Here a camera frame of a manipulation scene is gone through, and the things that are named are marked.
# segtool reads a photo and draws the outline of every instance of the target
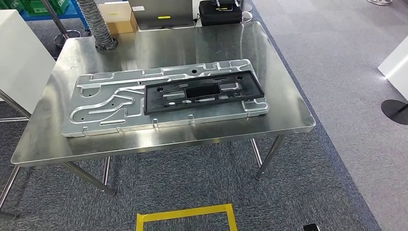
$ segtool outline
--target cardboard box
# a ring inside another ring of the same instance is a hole
[[[138,26],[127,1],[99,4],[99,11],[111,34],[134,33]]]

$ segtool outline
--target gray carpet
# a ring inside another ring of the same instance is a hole
[[[253,2],[381,228],[406,230],[408,126],[381,111],[406,100],[377,67],[408,35],[408,5]]]
[[[35,23],[43,28],[41,22]],[[76,29],[74,24],[65,26]],[[53,56],[58,55],[50,43],[54,34],[35,33]],[[0,110],[11,113],[2,104]],[[0,124],[0,179],[11,172],[9,160],[24,126],[24,122]],[[300,231],[308,223],[317,223],[324,231],[373,230],[364,227],[356,207],[365,207],[365,202],[350,196],[321,142],[321,131],[316,132],[289,136],[261,181],[254,179],[257,167],[248,141],[115,156],[109,178],[117,189],[114,197],[57,165],[23,168],[4,207],[23,216],[0,221],[0,229],[134,230],[136,213],[232,203],[239,230]],[[257,141],[265,154],[273,138]],[[102,160],[78,164],[102,177]],[[226,228],[225,214],[145,225],[145,230]]]

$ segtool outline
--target metal cooling plate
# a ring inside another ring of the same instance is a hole
[[[82,75],[62,125],[66,137],[180,126],[265,114],[265,98],[144,115],[145,85],[250,70],[249,60]]]

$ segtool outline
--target yellow tape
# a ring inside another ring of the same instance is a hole
[[[232,204],[214,205],[201,208],[190,208],[183,210],[175,210],[170,212],[152,213],[152,214],[137,214],[136,216],[136,231],[143,231],[143,223],[157,220],[168,220],[175,218],[185,218],[198,215],[212,214],[212,213],[227,213],[228,225],[230,231],[237,231],[237,224],[235,223],[234,211]]]

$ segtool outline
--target flexible duct hose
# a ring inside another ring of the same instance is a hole
[[[117,41],[112,38],[105,20],[96,5],[95,0],[76,0],[87,21],[92,35],[95,37],[95,46],[99,51],[113,50]]]

